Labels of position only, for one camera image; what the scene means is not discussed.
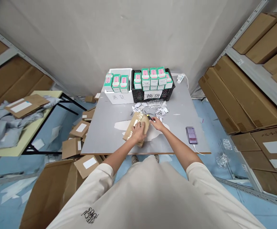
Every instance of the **metal shelving rack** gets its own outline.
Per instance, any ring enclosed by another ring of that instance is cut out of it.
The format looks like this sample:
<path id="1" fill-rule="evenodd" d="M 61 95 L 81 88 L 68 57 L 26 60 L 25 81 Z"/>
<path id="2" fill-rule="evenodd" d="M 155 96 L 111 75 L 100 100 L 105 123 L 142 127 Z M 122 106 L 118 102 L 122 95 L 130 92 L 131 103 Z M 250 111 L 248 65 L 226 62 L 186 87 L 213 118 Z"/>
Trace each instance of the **metal shelving rack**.
<path id="1" fill-rule="evenodd" d="M 219 61 L 219 59 L 222 56 L 228 55 L 248 75 L 248 77 L 277 105 L 277 83 L 271 78 L 271 74 L 266 69 L 264 69 L 262 65 L 257 65 L 253 63 L 245 55 L 240 55 L 237 51 L 235 51 L 232 48 L 236 41 L 241 37 L 241 35 L 246 31 L 250 24 L 255 20 L 255 18 L 262 12 L 262 10 L 268 2 L 269 0 L 262 0 L 260 2 L 260 4 L 254 10 L 254 12 L 248 18 L 248 20 L 244 23 L 244 25 L 233 37 L 228 46 L 217 58 L 213 66 L 215 66 L 215 64 Z M 225 180 L 219 177 L 215 177 L 215 179 L 223 184 L 229 185 L 240 191 L 254 195 L 260 199 L 266 200 L 270 203 L 277 205 L 277 196 L 267 193 L 263 190 L 253 170 L 250 169 L 240 151 L 238 151 L 236 148 L 234 148 L 234 150 L 237 156 L 239 157 L 239 160 L 243 165 L 244 170 L 248 174 L 248 179 L 252 187 L 238 184 L 243 183 L 241 179 Z"/>

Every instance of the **charging cable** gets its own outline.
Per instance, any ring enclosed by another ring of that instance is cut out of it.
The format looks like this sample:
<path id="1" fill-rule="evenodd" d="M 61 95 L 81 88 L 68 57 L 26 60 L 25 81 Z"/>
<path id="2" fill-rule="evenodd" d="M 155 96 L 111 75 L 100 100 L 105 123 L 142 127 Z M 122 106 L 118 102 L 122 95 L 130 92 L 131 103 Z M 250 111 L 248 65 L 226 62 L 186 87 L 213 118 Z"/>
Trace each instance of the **charging cable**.
<path id="1" fill-rule="evenodd" d="M 199 152 L 196 150 L 196 148 L 195 148 L 195 144 L 193 144 L 193 146 L 194 146 L 195 151 L 196 151 L 197 153 L 199 153 Z M 205 154 L 202 154 L 202 153 L 199 153 L 199 154 L 205 155 Z"/>

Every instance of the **green and white box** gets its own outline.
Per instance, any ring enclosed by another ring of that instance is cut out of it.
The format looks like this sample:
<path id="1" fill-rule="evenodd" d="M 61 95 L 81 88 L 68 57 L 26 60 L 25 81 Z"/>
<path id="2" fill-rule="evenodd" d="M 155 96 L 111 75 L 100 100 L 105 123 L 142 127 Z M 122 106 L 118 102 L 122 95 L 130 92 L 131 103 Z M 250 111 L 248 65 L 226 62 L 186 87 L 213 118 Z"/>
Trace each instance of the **green and white box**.
<path id="1" fill-rule="evenodd" d="M 173 87 L 173 80 L 171 79 L 170 75 L 168 72 L 165 73 L 166 74 L 166 85 L 165 85 L 165 89 L 169 89 Z"/>
<path id="2" fill-rule="evenodd" d="M 134 73 L 134 89 L 135 90 L 140 90 L 142 89 L 142 79 L 141 79 L 141 73 Z"/>
<path id="3" fill-rule="evenodd" d="M 158 85 L 158 70 L 157 68 L 150 68 L 150 86 Z"/>
<path id="4" fill-rule="evenodd" d="M 159 67 L 158 68 L 158 79 L 159 79 L 159 85 L 165 85 L 166 84 L 166 75 L 165 75 L 164 67 Z"/>
<path id="5" fill-rule="evenodd" d="M 104 80 L 103 88 L 107 92 L 113 91 L 112 89 L 112 81 L 113 81 L 113 74 L 112 73 L 107 73 L 106 74 L 106 79 Z"/>
<path id="6" fill-rule="evenodd" d="M 120 92 L 119 88 L 120 74 L 113 75 L 112 89 L 114 92 Z"/>
<path id="7" fill-rule="evenodd" d="M 120 89 L 121 93 L 129 92 L 129 76 L 128 75 L 121 75 L 119 89 Z"/>
<path id="8" fill-rule="evenodd" d="M 142 86 L 150 86 L 149 68 L 142 68 Z"/>

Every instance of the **black plastic crate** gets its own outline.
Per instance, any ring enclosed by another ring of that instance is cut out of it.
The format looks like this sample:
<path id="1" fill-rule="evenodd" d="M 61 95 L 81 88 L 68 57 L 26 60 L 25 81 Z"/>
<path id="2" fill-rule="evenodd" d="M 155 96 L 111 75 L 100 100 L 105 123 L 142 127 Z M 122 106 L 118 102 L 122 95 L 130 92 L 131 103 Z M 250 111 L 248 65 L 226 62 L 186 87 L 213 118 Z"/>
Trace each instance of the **black plastic crate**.
<path id="1" fill-rule="evenodd" d="M 141 90 L 135 90 L 134 89 L 134 73 L 136 72 L 142 72 L 141 70 L 132 70 L 131 72 L 131 89 L 132 89 L 132 95 L 133 95 L 133 100 L 135 103 L 137 102 L 148 102 L 148 101 L 151 101 L 151 100 L 157 100 L 157 99 L 145 99 L 144 100 L 144 91 L 143 89 Z M 162 92 L 162 95 L 159 99 L 164 99 L 166 101 L 169 101 L 170 99 L 170 96 L 173 92 L 173 89 L 176 87 L 175 84 L 174 84 L 174 80 L 171 76 L 171 73 L 170 73 L 170 70 L 169 68 L 165 68 L 165 72 L 168 72 L 172 81 L 173 81 L 173 87 L 172 88 L 169 88 L 169 89 L 164 89 L 163 92 Z"/>

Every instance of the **paper scrap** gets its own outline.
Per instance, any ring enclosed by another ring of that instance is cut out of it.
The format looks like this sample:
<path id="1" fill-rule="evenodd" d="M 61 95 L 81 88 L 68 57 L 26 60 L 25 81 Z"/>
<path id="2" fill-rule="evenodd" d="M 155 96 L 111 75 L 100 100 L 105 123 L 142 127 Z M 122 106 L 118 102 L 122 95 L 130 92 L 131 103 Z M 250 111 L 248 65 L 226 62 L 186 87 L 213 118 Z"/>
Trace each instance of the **paper scrap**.
<path id="1" fill-rule="evenodd" d="M 96 164 L 97 161 L 95 160 L 94 157 L 92 157 L 91 159 L 87 160 L 86 162 L 83 163 L 83 166 L 88 169 L 89 167 L 91 167 L 92 165 Z"/>
<path id="2" fill-rule="evenodd" d="M 32 189 L 21 196 L 22 204 L 25 203 L 26 201 L 28 201 L 31 191 L 32 191 Z"/>
<path id="3" fill-rule="evenodd" d="M 78 150 L 81 150 L 81 141 L 78 141 L 77 145 L 78 145 Z"/>
<path id="4" fill-rule="evenodd" d="M 7 200 L 11 199 L 13 196 L 18 194 L 24 188 L 28 187 L 32 182 L 34 182 L 38 177 L 27 178 L 23 180 L 19 180 L 18 182 L 10 185 L 9 187 L 3 189 L 1 193 L 6 193 L 2 196 L 2 204 Z"/>
<path id="5" fill-rule="evenodd" d="M 86 124 L 81 123 L 80 126 L 77 128 L 76 131 L 77 131 L 77 132 L 82 132 L 86 126 L 87 126 Z"/>
<path id="6" fill-rule="evenodd" d="M 52 136 L 49 142 L 53 142 L 58 137 L 61 128 L 62 126 L 57 126 L 52 129 Z"/>
<path id="7" fill-rule="evenodd" d="M 14 113 L 17 113 L 17 112 L 20 112 L 21 110 L 24 110 L 25 108 L 31 106 L 32 104 L 30 102 L 22 102 L 20 103 L 19 105 L 13 107 L 13 108 L 10 108 L 10 110 L 12 110 Z"/>
<path id="8" fill-rule="evenodd" d="M 35 140 L 32 145 L 37 149 L 40 150 L 43 146 L 45 146 L 44 142 L 42 139 Z"/>

